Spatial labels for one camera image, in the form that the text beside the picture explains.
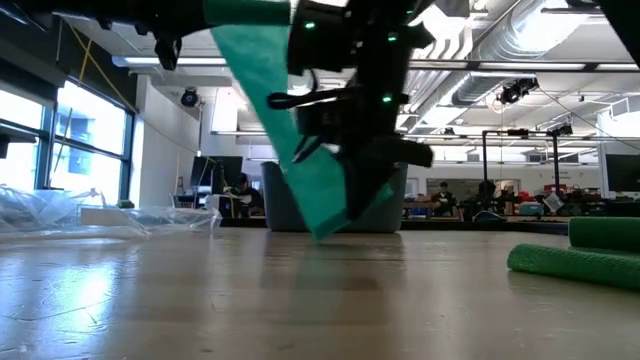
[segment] person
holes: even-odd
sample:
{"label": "person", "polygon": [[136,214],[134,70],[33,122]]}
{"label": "person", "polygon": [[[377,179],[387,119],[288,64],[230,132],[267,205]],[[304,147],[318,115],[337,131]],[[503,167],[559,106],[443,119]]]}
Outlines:
{"label": "person", "polygon": [[449,192],[449,184],[445,181],[440,183],[440,192],[431,197],[434,203],[434,216],[453,216],[453,208],[456,206],[456,197]]}
{"label": "person", "polygon": [[242,201],[247,204],[248,211],[243,211],[243,216],[249,214],[264,214],[264,199],[262,198],[262,194],[251,187],[247,174],[240,174],[239,185],[232,189],[231,193],[244,198]]}

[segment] computer monitor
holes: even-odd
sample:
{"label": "computer monitor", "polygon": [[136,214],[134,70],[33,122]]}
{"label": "computer monitor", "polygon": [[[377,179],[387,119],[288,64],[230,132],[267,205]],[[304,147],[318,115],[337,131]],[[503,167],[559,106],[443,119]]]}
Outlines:
{"label": "computer monitor", "polygon": [[607,155],[609,191],[640,191],[640,155]]}
{"label": "computer monitor", "polygon": [[213,194],[221,194],[225,186],[238,186],[242,172],[242,156],[194,157],[191,187],[211,186]]}

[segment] security camera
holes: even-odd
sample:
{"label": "security camera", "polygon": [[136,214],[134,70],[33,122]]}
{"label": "security camera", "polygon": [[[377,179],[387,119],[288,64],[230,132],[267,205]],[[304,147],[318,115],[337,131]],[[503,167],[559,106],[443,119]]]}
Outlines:
{"label": "security camera", "polygon": [[182,94],[182,99],[180,102],[184,107],[195,107],[198,105],[198,100],[200,97],[198,96],[196,88],[186,88],[184,89],[184,94]]}

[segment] gray bin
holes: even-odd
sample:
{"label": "gray bin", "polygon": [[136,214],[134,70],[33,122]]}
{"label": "gray bin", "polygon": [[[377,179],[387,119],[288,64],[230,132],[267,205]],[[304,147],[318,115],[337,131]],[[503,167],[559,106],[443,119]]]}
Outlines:
{"label": "gray bin", "polygon": [[[280,166],[274,162],[265,162],[261,166],[269,229],[282,232],[308,231]],[[370,208],[341,232],[394,233],[400,230],[406,182],[407,165],[403,164],[389,181],[393,195]]]}

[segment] clear plastic sheet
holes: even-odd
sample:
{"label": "clear plastic sheet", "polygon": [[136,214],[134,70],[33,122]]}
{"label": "clear plastic sheet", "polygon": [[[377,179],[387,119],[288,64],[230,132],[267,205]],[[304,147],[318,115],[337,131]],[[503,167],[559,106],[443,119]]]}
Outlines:
{"label": "clear plastic sheet", "polygon": [[0,186],[0,240],[15,238],[150,238],[179,232],[213,233],[222,216],[200,211],[152,207],[107,207],[102,194],[56,190],[25,192]]}

